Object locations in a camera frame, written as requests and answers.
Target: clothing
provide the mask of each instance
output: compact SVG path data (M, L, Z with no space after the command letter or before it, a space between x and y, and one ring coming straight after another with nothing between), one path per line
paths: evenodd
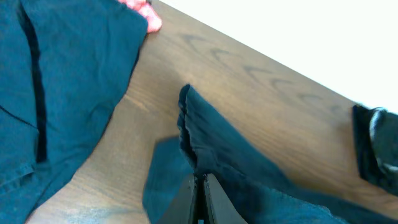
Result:
M155 223L183 178L215 175L248 223L398 223L380 214L294 185L253 148L190 85L181 89L180 136L156 145L142 204Z
M70 181L125 93L146 20L110 0L0 1L0 220Z
M118 0L120 3L125 3L127 7L137 11L148 22L147 32L157 32L162 27L162 20L151 6L150 1L146 0Z
M353 127L361 178L398 196L398 115L356 105Z

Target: white background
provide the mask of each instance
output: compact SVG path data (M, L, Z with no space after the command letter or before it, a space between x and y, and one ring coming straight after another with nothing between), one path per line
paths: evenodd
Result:
M353 101L398 113L398 1L161 1Z

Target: pink object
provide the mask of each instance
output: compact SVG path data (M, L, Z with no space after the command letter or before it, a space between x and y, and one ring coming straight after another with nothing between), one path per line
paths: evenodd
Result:
M162 20L155 12L154 8L146 0L118 0L130 9L137 11L148 21L148 33L157 32L162 27Z

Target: dark teal fabric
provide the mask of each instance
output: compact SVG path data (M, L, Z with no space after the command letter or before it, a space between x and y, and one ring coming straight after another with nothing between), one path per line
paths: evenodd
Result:
M398 223L294 185L190 85L182 88L179 106L180 136L156 145L144 189L142 204L151 223L191 172L214 174L248 223Z
M116 0L0 1L1 223L23 223L91 154L146 29Z

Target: table surface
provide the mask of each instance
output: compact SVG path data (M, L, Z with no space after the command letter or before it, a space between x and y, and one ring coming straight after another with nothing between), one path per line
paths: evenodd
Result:
M295 183L398 219L398 197L359 178L354 102L164 3L154 8L163 28L147 36L102 140L29 223L148 223L150 160L157 142L178 134L186 83Z

